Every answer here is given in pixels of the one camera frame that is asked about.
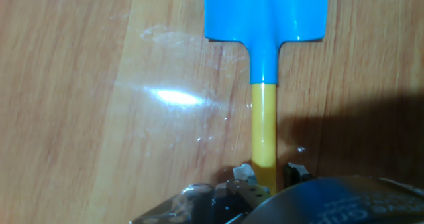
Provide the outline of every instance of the blue plastic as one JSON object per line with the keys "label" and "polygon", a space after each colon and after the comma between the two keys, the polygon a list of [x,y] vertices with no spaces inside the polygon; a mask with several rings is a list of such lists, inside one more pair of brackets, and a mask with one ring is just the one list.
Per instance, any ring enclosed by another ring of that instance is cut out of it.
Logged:
{"label": "blue plastic", "polygon": [[322,39],[328,0],[205,0],[205,36],[241,42],[250,54],[250,82],[278,82],[285,42]]}

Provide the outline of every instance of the wooden surface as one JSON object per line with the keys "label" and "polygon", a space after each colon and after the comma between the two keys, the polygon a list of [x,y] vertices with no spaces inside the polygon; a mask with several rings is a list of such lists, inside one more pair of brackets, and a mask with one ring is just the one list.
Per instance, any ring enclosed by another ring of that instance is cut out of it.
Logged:
{"label": "wooden surface", "polygon": [[[279,163],[424,186],[423,63],[424,0],[329,0],[324,41],[280,53]],[[248,74],[203,0],[0,0],[0,223],[127,223],[222,180]]]}

